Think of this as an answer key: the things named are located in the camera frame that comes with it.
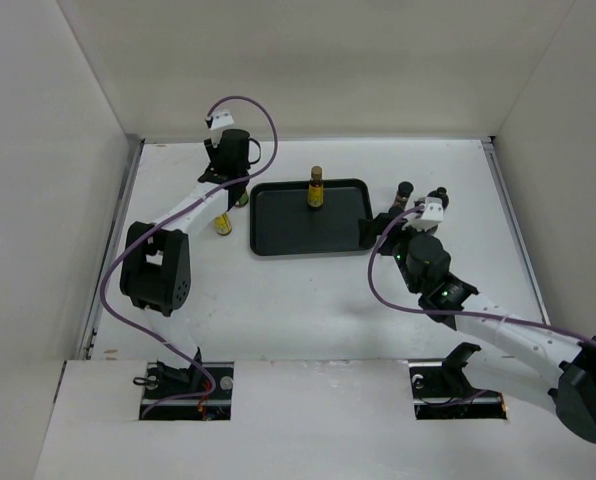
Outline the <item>red chili sauce bottle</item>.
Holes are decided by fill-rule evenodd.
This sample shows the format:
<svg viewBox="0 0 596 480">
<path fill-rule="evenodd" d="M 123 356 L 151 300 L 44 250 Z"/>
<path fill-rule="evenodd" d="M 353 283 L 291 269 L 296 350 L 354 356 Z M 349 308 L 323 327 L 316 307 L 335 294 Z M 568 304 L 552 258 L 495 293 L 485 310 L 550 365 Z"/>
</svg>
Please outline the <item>red chili sauce bottle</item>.
<svg viewBox="0 0 596 480">
<path fill-rule="evenodd" d="M 235 207 L 237 208 L 243 208 L 245 207 L 247 204 L 249 203 L 249 195 L 247 192 L 244 192 L 239 199 L 236 201 L 236 203 L 234 204 Z"/>
</svg>

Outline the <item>small yellow label bottle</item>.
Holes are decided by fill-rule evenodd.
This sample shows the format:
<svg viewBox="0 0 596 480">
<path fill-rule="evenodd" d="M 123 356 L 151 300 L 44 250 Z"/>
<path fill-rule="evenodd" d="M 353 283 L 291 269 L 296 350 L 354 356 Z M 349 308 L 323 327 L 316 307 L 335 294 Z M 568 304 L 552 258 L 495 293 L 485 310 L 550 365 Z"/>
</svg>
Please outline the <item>small yellow label bottle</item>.
<svg viewBox="0 0 596 480">
<path fill-rule="evenodd" d="M 324 180 L 321 166 L 311 168 L 307 204 L 312 209 L 319 209 L 324 205 Z"/>
</svg>

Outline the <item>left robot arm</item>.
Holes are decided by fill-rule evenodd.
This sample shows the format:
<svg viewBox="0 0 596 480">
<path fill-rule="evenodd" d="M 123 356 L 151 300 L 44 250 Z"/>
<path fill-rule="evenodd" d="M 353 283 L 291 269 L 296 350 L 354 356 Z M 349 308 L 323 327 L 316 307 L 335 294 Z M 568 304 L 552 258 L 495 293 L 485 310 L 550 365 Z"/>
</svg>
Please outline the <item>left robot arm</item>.
<svg viewBox="0 0 596 480">
<path fill-rule="evenodd" d="M 121 254 L 119 290 L 142 312 L 143 329 L 184 360 L 196 354 L 189 333 L 176 339 L 185 320 L 178 314 L 192 290 L 191 239 L 248 199 L 250 169 L 262 147 L 243 130 L 229 128 L 204 141 L 209 163 L 181 203 L 152 222 L 136 221 Z"/>
</svg>

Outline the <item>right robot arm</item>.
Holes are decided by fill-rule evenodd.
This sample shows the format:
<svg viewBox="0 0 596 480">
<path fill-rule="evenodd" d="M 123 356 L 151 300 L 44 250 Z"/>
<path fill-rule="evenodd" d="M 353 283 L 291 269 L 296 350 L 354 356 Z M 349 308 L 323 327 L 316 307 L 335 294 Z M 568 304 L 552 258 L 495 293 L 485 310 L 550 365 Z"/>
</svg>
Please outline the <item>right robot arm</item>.
<svg viewBox="0 0 596 480">
<path fill-rule="evenodd" d="M 422 205 L 393 207 L 361 219 L 359 243 L 373 257 L 394 259 L 407 290 L 418 298 L 408 313 L 473 337 L 443 359 L 444 388 L 457 396 L 479 390 L 510 394 L 596 444 L 596 336 L 517 318 L 452 274 L 442 243 L 414 226 L 429 211 Z"/>
</svg>

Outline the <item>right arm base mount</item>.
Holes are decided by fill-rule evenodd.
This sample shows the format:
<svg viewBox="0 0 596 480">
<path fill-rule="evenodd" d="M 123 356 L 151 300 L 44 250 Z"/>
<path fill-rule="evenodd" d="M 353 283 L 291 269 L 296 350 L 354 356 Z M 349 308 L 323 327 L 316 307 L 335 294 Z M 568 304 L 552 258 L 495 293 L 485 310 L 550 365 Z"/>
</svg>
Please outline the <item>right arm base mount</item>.
<svg viewBox="0 0 596 480">
<path fill-rule="evenodd" d="M 408 371 L 417 420 L 506 420 L 500 393 L 474 388 L 463 369 L 481 348 L 461 343 L 442 359 L 410 361 Z"/>
</svg>

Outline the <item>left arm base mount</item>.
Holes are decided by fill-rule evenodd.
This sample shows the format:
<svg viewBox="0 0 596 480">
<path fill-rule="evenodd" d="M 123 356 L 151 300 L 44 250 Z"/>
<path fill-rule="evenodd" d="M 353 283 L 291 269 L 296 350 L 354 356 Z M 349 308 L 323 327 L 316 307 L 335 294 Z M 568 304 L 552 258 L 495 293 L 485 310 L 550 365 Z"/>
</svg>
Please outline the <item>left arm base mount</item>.
<svg viewBox="0 0 596 480">
<path fill-rule="evenodd" d="M 231 419 L 235 365 L 205 363 L 215 384 L 194 366 L 174 368 L 157 361 L 133 379 L 142 388 L 142 421 L 228 421 Z"/>
</svg>

